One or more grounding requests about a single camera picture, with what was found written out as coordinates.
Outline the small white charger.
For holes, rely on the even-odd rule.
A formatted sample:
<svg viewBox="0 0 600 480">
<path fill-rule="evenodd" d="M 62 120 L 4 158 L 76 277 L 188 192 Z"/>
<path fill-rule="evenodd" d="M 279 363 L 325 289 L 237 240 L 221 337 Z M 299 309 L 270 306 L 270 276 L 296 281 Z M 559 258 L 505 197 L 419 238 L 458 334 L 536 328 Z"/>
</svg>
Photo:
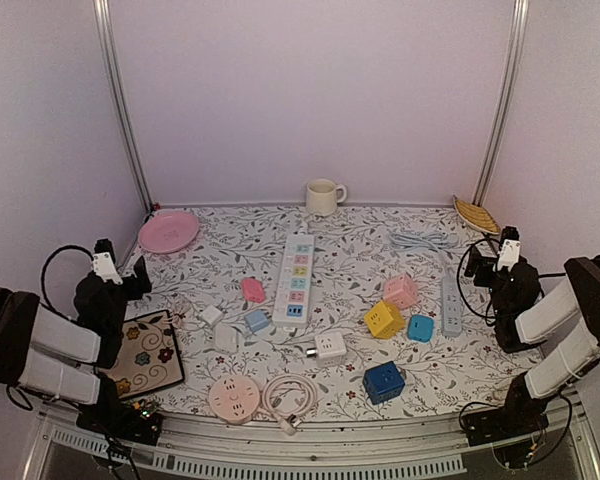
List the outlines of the small white charger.
<svg viewBox="0 0 600 480">
<path fill-rule="evenodd" d="M 208 305 L 198 316 L 208 327 L 213 328 L 222 319 L 223 312 L 213 305 Z"/>
</svg>

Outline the dark blue cube adapter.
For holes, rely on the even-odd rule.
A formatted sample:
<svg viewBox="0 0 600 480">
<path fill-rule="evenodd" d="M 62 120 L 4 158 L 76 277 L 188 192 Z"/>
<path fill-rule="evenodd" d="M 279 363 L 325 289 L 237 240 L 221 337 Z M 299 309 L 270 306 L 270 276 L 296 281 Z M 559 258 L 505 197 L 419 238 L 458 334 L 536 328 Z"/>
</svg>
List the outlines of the dark blue cube adapter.
<svg viewBox="0 0 600 480">
<path fill-rule="evenodd" d="M 399 397 L 405 380 L 393 361 L 367 369 L 363 376 L 363 387 L 372 405 Z"/>
</svg>

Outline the white power strip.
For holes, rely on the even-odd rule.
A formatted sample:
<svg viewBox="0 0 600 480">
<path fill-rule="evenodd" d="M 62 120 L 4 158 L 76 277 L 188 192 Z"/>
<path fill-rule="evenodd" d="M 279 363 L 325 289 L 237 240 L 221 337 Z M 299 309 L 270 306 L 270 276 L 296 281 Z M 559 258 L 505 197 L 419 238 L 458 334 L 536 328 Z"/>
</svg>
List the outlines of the white power strip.
<svg viewBox="0 0 600 480">
<path fill-rule="evenodd" d="M 308 325 L 314 253 L 315 236 L 301 222 L 286 238 L 272 311 L 274 326 L 291 330 Z"/>
</svg>

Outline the pink round socket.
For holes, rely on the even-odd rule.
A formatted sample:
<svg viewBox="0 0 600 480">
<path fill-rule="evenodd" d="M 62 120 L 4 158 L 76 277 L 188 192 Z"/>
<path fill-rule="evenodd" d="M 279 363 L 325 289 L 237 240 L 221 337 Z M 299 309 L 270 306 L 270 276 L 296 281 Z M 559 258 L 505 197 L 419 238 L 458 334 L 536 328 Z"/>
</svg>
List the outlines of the pink round socket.
<svg viewBox="0 0 600 480">
<path fill-rule="evenodd" d="M 260 389 L 244 375 L 225 375 L 210 388 L 208 403 L 212 412 L 232 425 L 250 422 L 260 407 Z"/>
</svg>

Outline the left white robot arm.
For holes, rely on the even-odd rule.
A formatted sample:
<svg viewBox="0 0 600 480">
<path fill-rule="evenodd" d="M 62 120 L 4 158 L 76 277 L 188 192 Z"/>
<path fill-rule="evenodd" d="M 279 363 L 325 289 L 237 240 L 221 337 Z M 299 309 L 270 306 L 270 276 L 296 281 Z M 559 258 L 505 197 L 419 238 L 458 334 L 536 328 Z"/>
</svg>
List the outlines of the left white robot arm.
<svg viewBox="0 0 600 480">
<path fill-rule="evenodd" d="M 93 256 L 92 271 L 76 286 L 75 320 L 35 293 L 0 287 L 0 384 L 90 406 L 106 433 L 121 433 L 129 415 L 111 398 L 116 386 L 101 371 L 117 360 L 127 303 L 151 290 L 144 258 L 122 277 L 107 253 Z"/>
</svg>

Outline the light blue plug adapter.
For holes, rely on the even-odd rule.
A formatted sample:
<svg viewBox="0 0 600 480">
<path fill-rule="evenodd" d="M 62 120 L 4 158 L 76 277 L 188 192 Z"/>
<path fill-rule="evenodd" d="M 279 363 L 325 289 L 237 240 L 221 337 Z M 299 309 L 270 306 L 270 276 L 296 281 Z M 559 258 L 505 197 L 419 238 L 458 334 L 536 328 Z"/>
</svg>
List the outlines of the light blue plug adapter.
<svg viewBox="0 0 600 480">
<path fill-rule="evenodd" d="M 270 325 L 269 317 L 262 310 L 255 310 L 245 315 L 246 324 L 251 333 L 255 334 Z"/>
</svg>

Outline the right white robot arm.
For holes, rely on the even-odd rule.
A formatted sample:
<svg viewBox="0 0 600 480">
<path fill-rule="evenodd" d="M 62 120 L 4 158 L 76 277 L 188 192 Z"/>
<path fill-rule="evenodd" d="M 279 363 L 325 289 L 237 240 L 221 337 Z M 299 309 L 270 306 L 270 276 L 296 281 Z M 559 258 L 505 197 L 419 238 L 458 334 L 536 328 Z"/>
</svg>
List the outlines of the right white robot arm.
<svg viewBox="0 0 600 480">
<path fill-rule="evenodd" d="M 496 340 L 507 353 L 536 348 L 576 321 L 548 356 L 511 381 L 495 411 L 501 432 L 517 436 L 564 387 L 600 363 L 600 255 L 568 259 L 561 281 L 546 294 L 537 269 L 521 257 L 503 263 L 501 256 L 486 257 L 472 246 L 460 264 L 475 285 L 489 289 Z"/>
</svg>

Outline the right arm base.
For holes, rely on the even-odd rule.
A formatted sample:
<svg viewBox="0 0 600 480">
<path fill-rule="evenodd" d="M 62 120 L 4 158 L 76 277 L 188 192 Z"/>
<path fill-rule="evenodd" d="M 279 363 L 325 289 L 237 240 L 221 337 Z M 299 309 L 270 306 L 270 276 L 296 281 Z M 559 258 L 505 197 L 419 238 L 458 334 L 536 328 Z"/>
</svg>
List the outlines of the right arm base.
<svg viewBox="0 0 600 480">
<path fill-rule="evenodd" d="M 471 447 L 493 446 L 497 442 L 525 437 L 523 441 L 508 443 L 492 451 L 496 461 L 509 470 L 525 469 L 532 464 L 549 426 L 545 413 L 507 417 L 502 407 L 485 402 L 469 402 L 460 410 L 458 422 Z"/>
</svg>

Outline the white cartoon plug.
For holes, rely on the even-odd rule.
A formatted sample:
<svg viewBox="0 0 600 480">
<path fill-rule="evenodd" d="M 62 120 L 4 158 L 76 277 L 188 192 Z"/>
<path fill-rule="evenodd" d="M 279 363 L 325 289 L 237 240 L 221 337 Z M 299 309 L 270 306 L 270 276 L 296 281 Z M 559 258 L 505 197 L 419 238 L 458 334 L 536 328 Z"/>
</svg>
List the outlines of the white cartoon plug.
<svg viewBox="0 0 600 480">
<path fill-rule="evenodd" d="M 314 343 L 315 345 L 306 351 L 306 356 L 315 360 L 319 368 L 337 366 L 346 356 L 347 349 L 340 332 L 318 334 Z"/>
</svg>

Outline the light pink plug adapter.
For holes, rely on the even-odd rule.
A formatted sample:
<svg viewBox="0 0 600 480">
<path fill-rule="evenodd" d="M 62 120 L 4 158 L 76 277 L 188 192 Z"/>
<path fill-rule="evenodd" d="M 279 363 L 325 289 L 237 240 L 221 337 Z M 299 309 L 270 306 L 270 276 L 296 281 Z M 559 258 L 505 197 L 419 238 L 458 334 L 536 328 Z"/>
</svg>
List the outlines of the light pink plug adapter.
<svg viewBox="0 0 600 480">
<path fill-rule="evenodd" d="M 418 287 L 407 273 L 394 276 L 385 282 L 383 300 L 404 310 L 418 302 Z"/>
</svg>

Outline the cyan plug adapter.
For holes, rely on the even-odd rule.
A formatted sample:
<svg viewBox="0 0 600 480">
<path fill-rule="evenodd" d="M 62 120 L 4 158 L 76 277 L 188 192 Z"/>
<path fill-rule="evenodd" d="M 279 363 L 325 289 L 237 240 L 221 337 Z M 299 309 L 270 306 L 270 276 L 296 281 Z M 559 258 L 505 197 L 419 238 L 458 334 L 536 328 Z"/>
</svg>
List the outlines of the cyan plug adapter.
<svg viewBox="0 0 600 480">
<path fill-rule="evenodd" d="M 434 320 L 423 315 L 412 315 L 409 320 L 407 337 L 409 340 L 428 343 L 434 332 Z"/>
</svg>

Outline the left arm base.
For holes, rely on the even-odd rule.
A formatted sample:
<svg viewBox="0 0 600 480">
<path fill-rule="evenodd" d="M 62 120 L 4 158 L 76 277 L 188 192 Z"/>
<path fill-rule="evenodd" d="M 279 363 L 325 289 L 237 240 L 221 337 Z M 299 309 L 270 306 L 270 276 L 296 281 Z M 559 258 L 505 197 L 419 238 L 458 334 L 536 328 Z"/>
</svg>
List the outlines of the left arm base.
<svg viewBox="0 0 600 480">
<path fill-rule="evenodd" d="M 156 446 L 162 433 L 164 416 L 152 413 L 146 416 L 131 405 L 114 400 L 100 400 L 93 405 L 78 405 L 76 425 L 102 435 Z"/>
</svg>

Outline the white plug adapter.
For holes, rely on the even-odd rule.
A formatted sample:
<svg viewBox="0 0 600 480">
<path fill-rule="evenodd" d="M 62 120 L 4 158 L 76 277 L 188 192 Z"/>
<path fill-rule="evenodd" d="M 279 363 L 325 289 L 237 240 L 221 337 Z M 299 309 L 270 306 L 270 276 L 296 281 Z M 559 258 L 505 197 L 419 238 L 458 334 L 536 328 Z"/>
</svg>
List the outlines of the white plug adapter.
<svg viewBox="0 0 600 480">
<path fill-rule="evenodd" d="M 239 332 L 232 326 L 218 323 L 214 326 L 213 342 L 216 351 L 232 355 L 239 350 Z"/>
</svg>

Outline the light blue power strip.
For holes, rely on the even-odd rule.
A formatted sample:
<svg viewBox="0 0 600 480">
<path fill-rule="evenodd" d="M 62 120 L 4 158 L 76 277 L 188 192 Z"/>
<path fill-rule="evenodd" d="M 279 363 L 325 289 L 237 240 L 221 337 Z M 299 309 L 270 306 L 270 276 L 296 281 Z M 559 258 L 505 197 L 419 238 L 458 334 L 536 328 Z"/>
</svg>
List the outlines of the light blue power strip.
<svg viewBox="0 0 600 480">
<path fill-rule="evenodd" d="M 442 334 L 457 338 L 462 333 L 463 303 L 456 281 L 451 276 L 441 280 Z"/>
</svg>

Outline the yellow cube adapter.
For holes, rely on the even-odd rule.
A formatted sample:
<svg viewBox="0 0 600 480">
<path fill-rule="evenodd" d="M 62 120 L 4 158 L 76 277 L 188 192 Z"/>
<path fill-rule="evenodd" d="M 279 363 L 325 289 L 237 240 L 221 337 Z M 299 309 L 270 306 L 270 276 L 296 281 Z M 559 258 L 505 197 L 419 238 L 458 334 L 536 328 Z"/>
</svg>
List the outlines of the yellow cube adapter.
<svg viewBox="0 0 600 480">
<path fill-rule="evenodd" d="M 376 303 L 364 315 L 364 321 L 371 335 L 377 339 L 390 339 L 406 325 L 400 310 L 385 300 Z"/>
</svg>

